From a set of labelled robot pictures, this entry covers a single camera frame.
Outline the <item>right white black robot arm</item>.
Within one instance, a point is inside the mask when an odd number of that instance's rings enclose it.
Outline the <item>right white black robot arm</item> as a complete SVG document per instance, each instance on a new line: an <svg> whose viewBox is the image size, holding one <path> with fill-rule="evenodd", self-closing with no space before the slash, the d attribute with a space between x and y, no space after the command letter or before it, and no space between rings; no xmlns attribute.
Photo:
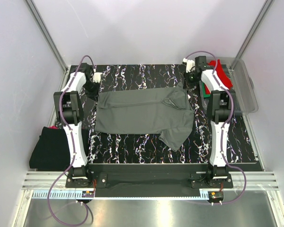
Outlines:
<svg viewBox="0 0 284 227"><path fill-rule="evenodd" d="M207 118L212 129L212 150L204 176L192 186L211 188L232 188L232 178L227 161L227 138L230 121L234 113L232 83L222 69L220 61L208 62L206 56L197 56L194 60L183 59L186 66L184 76L188 87L200 82L209 92Z"/></svg>

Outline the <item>grey t shirt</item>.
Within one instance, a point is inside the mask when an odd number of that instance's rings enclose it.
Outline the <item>grey t shirt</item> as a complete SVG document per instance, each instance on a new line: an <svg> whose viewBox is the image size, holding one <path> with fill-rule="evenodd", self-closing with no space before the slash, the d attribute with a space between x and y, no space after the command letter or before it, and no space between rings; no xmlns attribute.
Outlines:
<svg viewBox="0 0 284 227"><path fill-rule="evenodd" d="M158 134L177 151L194 127L194 111L182 82L175 87L110 91L98 96L95 131Z"/></svg>

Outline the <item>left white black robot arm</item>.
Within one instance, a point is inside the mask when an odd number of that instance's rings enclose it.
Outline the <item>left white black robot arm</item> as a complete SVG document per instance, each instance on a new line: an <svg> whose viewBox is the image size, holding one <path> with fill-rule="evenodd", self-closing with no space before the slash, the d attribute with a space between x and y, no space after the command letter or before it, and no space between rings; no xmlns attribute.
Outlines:
<svg viewBox="0 0 284 227"><path fill-rule="evenodd" d="M67 188L88 188L94 183L93 174L88 168L82 137L83 106L80 101L82 89L93 89L98 81L93 81L95 71L92 65L80 64L73 72L61 91L53 95L55 113L66 134L70 153L70 165L66 168Z"/></svg>

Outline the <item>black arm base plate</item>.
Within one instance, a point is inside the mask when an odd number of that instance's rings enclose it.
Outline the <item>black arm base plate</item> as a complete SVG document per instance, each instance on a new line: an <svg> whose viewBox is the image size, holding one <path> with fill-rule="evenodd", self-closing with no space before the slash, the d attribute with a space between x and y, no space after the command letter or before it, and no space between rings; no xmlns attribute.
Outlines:
<svg viewBox="0 0 284 227"><path fill-rule="evenodd" d="M190 199L200 189L233 187L227 168L207 164L90 164L89 178L68 174L67 188L96 188L97 197Z"/></svg>

